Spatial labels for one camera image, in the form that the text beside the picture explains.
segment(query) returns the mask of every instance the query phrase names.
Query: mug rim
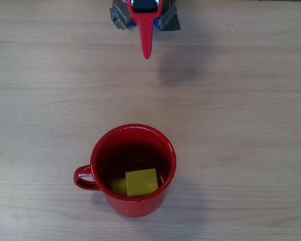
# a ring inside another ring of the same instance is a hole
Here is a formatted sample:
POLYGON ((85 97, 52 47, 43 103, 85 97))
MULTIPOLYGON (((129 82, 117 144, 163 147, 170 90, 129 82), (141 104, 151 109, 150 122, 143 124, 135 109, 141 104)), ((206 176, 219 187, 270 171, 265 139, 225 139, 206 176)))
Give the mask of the mug rim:
POLYGON ((91 166, 91 172, 92 172, 93 179, 94 179, 97 187, 102 192, 104 192, 105 194, 107 194, 107 195, 109 195, 109 196, 111 196, 115 199, 118 199, 118 200, 127 201, 127 202, 137 202, 137 201, 144 201, 144 200, 151 199, 151 198, 161 194, 168 187, 168 185, 171 183, 171 181, 174 177, 175 170, 176 170, 176 154, 175 154, 175 150, 174 150, 171 142, 169 141, 169 139, 164 134, 162 134, 160 131, 156 130, 153 127, 142 125, 142 124, 127 124, 127 125, 119 126, 119 127, 116 127, 114 129, 110 130, 105 135, 103 135, 102 138, 100 138, 100 140, 95 145, 94 150, 92 151, 91 158, 90 158, 90 166, 91 166), (154 192, 152 192, 148 195, 145 195, 145 196, 125 197, 125 196, 118 195, 118 194, 112 192, 111 190, 109 190, 103 184, 103 182, 99 179, 98 174, 97 174, 95 157, 98 154, 99 148, 102 146, 102 144, 105 142, 105 140, 107 139, 108 136, 114 134, 117 131, 120 131, 120 130, 123 130, 123 129, 126 129, 126 128, 139 128, 139 129, 142 128, 142 129, 154 132, 161 139, 163 139, 168 144, 168 146, 170 147, 170 154, 172 156, 172 158, 171 158, 171 168, 170 168, 169 174, 166 178, 166 181, 156 191, 154 191, 154 192))

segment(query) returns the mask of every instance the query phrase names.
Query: table surface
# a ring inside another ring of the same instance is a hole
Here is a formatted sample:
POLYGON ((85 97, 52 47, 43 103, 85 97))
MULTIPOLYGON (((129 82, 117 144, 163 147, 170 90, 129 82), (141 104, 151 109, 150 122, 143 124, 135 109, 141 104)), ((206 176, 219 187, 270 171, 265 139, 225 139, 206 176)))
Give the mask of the table surface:
POLYGON ((301 3, 179 0, 149 60, 110 5, 0 0, 0 240, 301 240, 301 3), (128 123, 178 158, 143 218, 73 183, 128 123))

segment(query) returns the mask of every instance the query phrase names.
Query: blue part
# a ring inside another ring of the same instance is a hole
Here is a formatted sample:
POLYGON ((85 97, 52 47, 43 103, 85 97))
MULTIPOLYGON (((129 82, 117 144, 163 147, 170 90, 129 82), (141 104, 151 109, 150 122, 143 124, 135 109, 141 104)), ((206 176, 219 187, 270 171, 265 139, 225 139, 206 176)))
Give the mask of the blue part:
POLYGON ((159 24, 159 19, 154 19, 154 25, 157 27, 159 24))

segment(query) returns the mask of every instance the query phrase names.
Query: red mug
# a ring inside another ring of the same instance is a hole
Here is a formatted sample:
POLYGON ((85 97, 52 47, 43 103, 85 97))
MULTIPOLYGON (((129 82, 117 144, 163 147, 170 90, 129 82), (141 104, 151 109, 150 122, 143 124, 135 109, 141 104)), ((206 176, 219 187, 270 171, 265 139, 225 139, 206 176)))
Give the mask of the red mug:
POLYGON ((127 217, 154 212, 165 199, 166 189, 176 170, 176 155, 170 141, 158 130, 138 124, 117 127, 96 144, 90 165, 74 173, 75 184, 86 190, 102 191, 110 206, 127 217), (145 196, 125 197, 109 187, 115 178, 129 171, 156 169, 159 188, 145 196), (92 176, 94 181, 82 177, 92 176))

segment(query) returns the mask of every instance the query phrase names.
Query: yellow cube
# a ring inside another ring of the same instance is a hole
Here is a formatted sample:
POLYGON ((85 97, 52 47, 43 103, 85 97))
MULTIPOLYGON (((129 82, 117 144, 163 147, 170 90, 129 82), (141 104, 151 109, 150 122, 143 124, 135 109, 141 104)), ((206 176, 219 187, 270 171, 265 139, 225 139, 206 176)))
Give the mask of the yellow cube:
POLYGON ((155 168, 126 172, 126 183, 128 197, 147 195, 159 187, 155 168))

